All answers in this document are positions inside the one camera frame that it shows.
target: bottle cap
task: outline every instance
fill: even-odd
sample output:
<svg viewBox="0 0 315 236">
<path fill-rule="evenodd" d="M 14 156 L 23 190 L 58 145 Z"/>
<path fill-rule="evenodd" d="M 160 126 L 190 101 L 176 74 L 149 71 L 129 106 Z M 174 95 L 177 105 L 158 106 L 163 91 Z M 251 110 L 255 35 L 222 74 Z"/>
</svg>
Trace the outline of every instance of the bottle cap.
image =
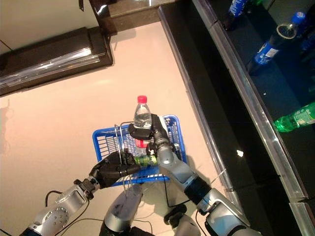
<svg viewBox="0 0 315 236">
<path fill-rule="evenodd" d="M 294 16 L 292 16 L 292 23 L 294 24 L 300 24 L 302 23 L 302 21 L 305 19 L 305 13 L 301 12 L 301 11 L 298 11 L 294 14 Z"/>
<path fill-rule="evenodd" d="M 147 103 L 147 97 L 144 95 L 138 96 L 138 103 Z"/>
</svg>

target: white floor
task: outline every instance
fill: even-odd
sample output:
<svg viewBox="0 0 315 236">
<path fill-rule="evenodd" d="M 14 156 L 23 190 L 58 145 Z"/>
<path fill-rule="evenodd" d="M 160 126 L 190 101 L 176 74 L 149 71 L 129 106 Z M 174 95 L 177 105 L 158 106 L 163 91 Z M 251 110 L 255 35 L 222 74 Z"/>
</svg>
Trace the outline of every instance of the white floor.
<svg viewBox="0 0 315 236">
<path fill-rule="evenodd" d="M 114 66 L 1 98 L 0 227 L 12 235 L 33 221 L 48 191 L 65 191 L 88 176 L 96 163 L 92 133 L 132 120 L 140 94 L 152 113 L 180 119 L 190 166 L 208 182 L 217 176 L 161 24 L 119 32 L 111 42 Z M 213 187 L 222 190 L 218 180 Z M 173 235 L 162 219 L 164 186 L 144 188 L 136 218 L 150 221 L 155 235 Z M 168 189 L 171 204 L 186 199 L 173 185 Z M 122 190 L 96 192 L 83 217 L 104 218 Z M 194 205 L 187 206 L 194 218 Z M 134 225 L 150 231 L 148 223 Z M 65 235 L 97 236 L 99 229 L 100 222 L 82 221 Z"/>
</svg>

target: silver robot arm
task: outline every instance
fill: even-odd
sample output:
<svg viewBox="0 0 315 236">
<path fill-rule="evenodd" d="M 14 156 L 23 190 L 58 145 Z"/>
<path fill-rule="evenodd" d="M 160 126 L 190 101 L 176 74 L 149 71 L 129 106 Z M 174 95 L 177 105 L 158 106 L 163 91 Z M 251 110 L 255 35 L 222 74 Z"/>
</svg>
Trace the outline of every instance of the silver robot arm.
<svg viewBox="0 0 315 236">
<path fill-rule="evenodd" d="M 37 214 L 21 236 L 54 236 L 66 226 L 71 215 L 93 198 L 93 193 L 98 189 L 99 183 L 92 176 L 83 182 L 76 180 L 52 205 Z"/>
<path fill-rule="evenodd" d="M 139 184 L 132 185 L 122 192 L 109 207 L 99 236 L 132 235 L 131 224 L 142 198 L 142 188 Z"/>
<path fill-rule="evenodd" d="M 127 150 L 122 151 L 121 155 L 124 157 L 122 164 L 118 152 L 98 162 L 88 178 L 83 182 L 77 179 L 52 205 L 40 211 L 20 236 L 55 236 L 66 227 L 70 216 L 94 197 L 95 191 L 110 187 L 119 178 L 140 170 Z"/>
<path fill-rule="evenodd" d="M 176 183 L 201 214 L 209 213 L 205 222 L 208 232 L 213 236 L 260 236 L 259 232 L 249 228 L 248 219 L 231 201 L 178 159 L 171 149 L 166 131 L 154 114 L 152 124 L 160 172 Z"/>
</svg>

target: black cable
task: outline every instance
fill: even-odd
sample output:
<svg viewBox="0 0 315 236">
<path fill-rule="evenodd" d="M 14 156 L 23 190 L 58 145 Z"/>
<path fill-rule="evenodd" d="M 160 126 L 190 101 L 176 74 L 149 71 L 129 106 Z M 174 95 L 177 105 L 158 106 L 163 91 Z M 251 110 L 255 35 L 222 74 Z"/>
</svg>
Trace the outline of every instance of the black cable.
<svg viewBox="0 0 315 236">
<path fill-rule="evenodd" d="M 134 220 L 134 221 L 140 221 L 140 222 L 143 222 L 143 223 L 149 223 L 150 224 L 150 228 L 151 228 L 151 234 L 153 234 L 152 224 L 151 224 L 150 221 L 144 221 L 144 220 Z"/>
<path fill-rule="evenodd" d="M 75 218 L 71 223 L 69 223 L 67 226 L 65 226 L 62 230 L 60 230 L 60 231 L 59 231 L 58 233 L 56 233 L 55 235 L 60 234 L 62 231 L 64 231 L 65 229 L 67 229 L 69 226 L 71 226 L 71 224 L 73 224 L 74 221 L 76 221 L 81 215 L 84 214 L 84 212 L 88 209 L 89 205 L 90 205 L 90 200 L 88 200 L 88 204 L 87 204 L 86 208 L 84 209 L 84 211 L 83 211 L 77 218 Z"/>
<path fill-rule="evenodd" d="M 3 42 L 1 39 L 0 39 L 0 42 L 3 43 L 8 49 L 10 49 L 11 51 L 13 51 L 12 48 L 10 48 L 5 42 Z"/>
<path fill-rule="evenodd" d="M 96 221 L 103 221 L 103 220 L 100 220 L 100 219 L 95 219 L 95 218 L 83 218 L 83 219 L 80 219 L 80 220 L 77 220 L 76 222 L 73 222 L 71 223 L 71 226 L 82 221 L 82 220 L 96 220 Z M 71 228 L 71 226 L 69 226 L 60 236 L 64 235 L 64 233 Z"/>
<path fill-rule="evenodd" d="M 199 225 L 199 223 L 198 223 L 198 221 L 197 221 L 197 214 L 198 214 L 198 211 L 196 211 L 196 216 L 195 216 L 196 223 L 197 223 L 197 225 L 199 226 L 199 228 L 201 229 L 201 231 L 203 232 L 203 234 L 204 234 L 205 236 L 207 236 L 206 233 L 203 231 L 203 229 L 200 227 L 200 225 Z"/>
<path fill-rule="evenodd" d="M 51 190 L 51 191 L 49 191 L 49 192 L 46 194 L 46 197 L 45 197 L 45 207 L 47 207 L 47 205 L 48 205 L 48 197 L 49 197 L 49 195 L 50 195 L 51 193 L 58 193 L 58 194 L 61 194 L 62 192 L 59 192 L 59 191 L 57 191 L 57 190 Z"/>
<path fill-rule="evenodd" d="M 0 231 L 8 236 L 12 236 L 11 234 L 9 234 L 8 232 L 4 231 L 3 229 L 0 229 Z"/>
<path fill-rule="evenodd" d="M 163 175 L 163 180 L 164 180 L 164 188 L 165 188 L 166 202 L 167 202 L 167 206 L 168 206 L 168 207 L 177 207 L 177 206 L 179 206 L 180 204 L 184 204 L 184 203 L 187 203 L 187 202 L 190 201 L 190 200 L 188 199 L 188 200 L 186 200 L 186 201 L 184 201 L 184 202 L 182 202 L 182 203 L 179 203 L 179 204 L 170 206 L 170 205 L 169 205 L 169 202 L 168 202 L 168 196 L 167 196 L 167 190 L 166 190 L 166 182 L 165 182 L 165 177 L 164 177 L 164 175 Z"/>
</svg>

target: black shelf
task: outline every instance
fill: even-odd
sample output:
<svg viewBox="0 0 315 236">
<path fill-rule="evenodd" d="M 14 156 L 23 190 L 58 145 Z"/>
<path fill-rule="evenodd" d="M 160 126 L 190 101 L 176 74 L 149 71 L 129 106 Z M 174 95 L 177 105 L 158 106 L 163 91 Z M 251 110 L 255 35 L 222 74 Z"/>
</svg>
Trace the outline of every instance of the black shelf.
<svg viewBox="0 0 315 236">
<path fill-rule="evenodd" d="M 21 79 L 21 83 L 3 85 L 0 88 L 0 96 L 22 89 L 32 89 L 39 85 L 50 83 L 57 79 L 64 79 L 67 76 L 87 70 L 110 66 L 113 64 L 113 58 L 109 42 L 109 38 L 102 33 L 100 27 L 80 28 L 21 49 L 16 49 L 13 52 L 5 53 L 0 56 L 0 77 L 2 78 L 41 63 L 48 63 L 53 59 L 62 58 L 65 55 L 84 48 L 90 48 L 92 52 L 91 56 L 97 57 L 98 61 L 94 63 L 82 63 L 82 65 L 78 66 L 68 66 L 62 70 L 59 69 L 58 65 L 54 67 L 54 71 L 46 74 L 43 73 L 40 77 L 35 77 L 31 80 L 27 80 L 24 77 Z"/>
<path fill-rule="evenodd" d="M 227 191 L 238 194 L 252 227 L 262 235 L 300 235 L 279 176 L 194 4 L 182 0 L 161 11 L 227 168 L 233 186 Z"/>
<path fill-rule="evenodd" d="M 218 3 L 209 0 L 209 3 L 222 21 L 230 1 L 222 0 Z M 276 28 L 276 23 L 262 6 L 253 7 L 251 12 L 248 14 L 245 10 L 245 14 L 238 19 L 236 28 L 227 32 L 245 65 Z M 308 88 L 314 85 L 310 72 L 299 58 L 300 42 L 292 42 L 258 76 L 251 76 L 272 120 L 288 115 L 315 100 L 308 92 Z M 290 133 L 280 133 L 280 136 L 309 198 L 315 197 L 314 125 Z"/>
</svg>

